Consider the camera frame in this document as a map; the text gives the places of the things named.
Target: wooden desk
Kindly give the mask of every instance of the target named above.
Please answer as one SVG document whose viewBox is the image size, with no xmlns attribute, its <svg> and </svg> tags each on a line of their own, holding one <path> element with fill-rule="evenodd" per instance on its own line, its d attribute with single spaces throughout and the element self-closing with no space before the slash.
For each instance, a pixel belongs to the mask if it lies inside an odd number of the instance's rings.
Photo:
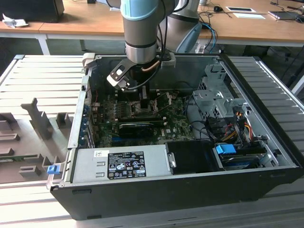
<svg viewBox="0 0 304 228">
<path fill-rule="evenodd" d="M 7 27 L 4 23 L 0 23 L 0 33 L 39 33 L 40 27 L 43 22 L 30 22 L 28 26 L 11 28 Z"/>
<path fill-rule="evenodd" d="M 64 15 L 59 23 L 44 23 L 39 29 L 45 34 L 124 36 L 121 13 L 101 4 L 64 0 Z"/>
<path fill-rule="evenodd" d="M 230 7 L 252 8 L 256 13 L 268 13 L 268 11 L 281 11 L 277 6 L 270 5 L 269 0 L 213 0 L 219 3 L 225 12 Z M 280 1 L 281 6 L 287 9 L 287 6 L 300 7 L 300 3 L 291 1 Z M 213 12 L 214 5 L 199 7 L 199 11 Z M 304 44 L 304 24 L 296 21 L 281 21 L 267 14 L 262 15 L 265 19 L 246 19 L 237 18 L 234 14 L 225 13 L 212 14 L 210 22 L 212 27 L 218 33 L 218 43 L 228 44 L 252 44 L 252 45 L 276 45 L 276 46 L 302 46 Z M 202 32 L 200 39 L 209 39 L 210 32 L 206 35 Z"/>
<path fill-rule="evenodd" d="M 43 54 L 49 55 L 47 39 L 79 39 L 82 40 L 124 40 L 123 20 L 120 12 L 110 11 L 103 4 L 87 4 L 86 1 L 63 0 L 65 12 L 59 23 L 30 23 L 29 27 L 8 28 L 0 24 L 0 37 L 36 38 L 39 40 Z M 220 3 L 225 12 L 226 6 L 249 7 L 257 13 L 280 8 L 269 4 L 269 0 L 212 0 Z M 288 6 L 301 6 L 300 3 L 280 1 Z M 213 12 L 214 5 L 199 11 Z M 263 15 L 266 19 L 238 19 L 233 14 L 213 14 L 210 18 L 212 27 L 218 33 L 218 44 L 264 45 L 301 47 L 304 44 L 304 24 L 295 21 L 276 21 L 271 15 Z M 199 39 L 206 42 L 210 39 L 210 31 L 201 32 Z"/>
</svg>

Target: power supply label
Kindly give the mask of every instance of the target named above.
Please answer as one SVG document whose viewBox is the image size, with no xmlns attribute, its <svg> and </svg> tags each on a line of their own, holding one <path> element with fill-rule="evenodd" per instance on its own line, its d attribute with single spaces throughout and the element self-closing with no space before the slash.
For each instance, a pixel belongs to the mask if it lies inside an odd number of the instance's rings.
<svg viewBox="0 0 304 228">
<path fill-rule="evenodd" d="M 143 151 L 108 154 L 108 178 L 110 180 L 145 176 L 146 166 Z"/>
</svg>

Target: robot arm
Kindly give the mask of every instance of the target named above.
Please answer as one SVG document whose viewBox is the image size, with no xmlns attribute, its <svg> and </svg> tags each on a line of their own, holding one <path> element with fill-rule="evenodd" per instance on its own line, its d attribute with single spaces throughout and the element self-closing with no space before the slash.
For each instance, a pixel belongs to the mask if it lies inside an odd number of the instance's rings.
<svg viewBox="0 0 304 228">
<path fill-rule="evenodd" d="M 167 47 L 182 53 L 192 49 L 201 30 L 197 14 L 199 0 L 98 1 L 120 8 L 123 16 L 127 59 L 120 62 L 107 77 L 116 89 L 128 89 L 128 78 L 125 74 L 131 68 L 155 64 L 157 36 L 160 37 L 158 25 L 161 27 L 162 39 L 167 37 Z"/>
</svg>

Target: green circuit board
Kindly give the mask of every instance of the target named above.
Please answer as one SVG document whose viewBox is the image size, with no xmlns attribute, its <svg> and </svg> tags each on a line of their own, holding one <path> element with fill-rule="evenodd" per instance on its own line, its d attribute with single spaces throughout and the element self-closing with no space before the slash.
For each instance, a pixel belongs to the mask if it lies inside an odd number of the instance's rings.
<svg viewBox="0 0 304 228">
<path fill-rule="evenodd" d="M 169 141 L 193 140 L 194 135 L 190 124 L 183 114 L 182 97 L 169 92 L 159 95 L 150 101 L 148 109 L 141 109 L 137 101 L 117 101 L 108 96 L 101 102 L 100 120 L 98 122 L 99 147 L 141 146 L 165 144 Z M 143 118 L 150 121 L 139 121 Z M 121 138 L 119 127 L 126 123 L 151 123 L 153 134 L 143 138 Z"/>
</svg>

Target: blue cable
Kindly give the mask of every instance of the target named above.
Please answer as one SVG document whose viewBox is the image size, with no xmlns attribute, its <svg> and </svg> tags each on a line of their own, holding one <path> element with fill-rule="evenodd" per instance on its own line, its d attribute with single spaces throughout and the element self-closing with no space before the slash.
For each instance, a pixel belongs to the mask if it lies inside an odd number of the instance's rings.
<svg viewBox="0 0 304 228">
<path fill-rule="evenodd" d="M 207 24 L 205 24 L 205 23 L 202 23 L 204 26 L 206 26 L 207 28 L 209 28 L 210 29 L 210 31 L 212 32 L 212 35 L 213 35 L 213 45 L 212 45 L 212 48 L 210 49 L 210 54 L 211 54 L 211 52 L 212 52 L 212 50 L 213 50 L 213 48 L 214 48 L 214 46 L 215 46 L 215 33 L 214 33 L 214 30 L 209 26 L 209 25 L 207 25 Z"/>
</svg>

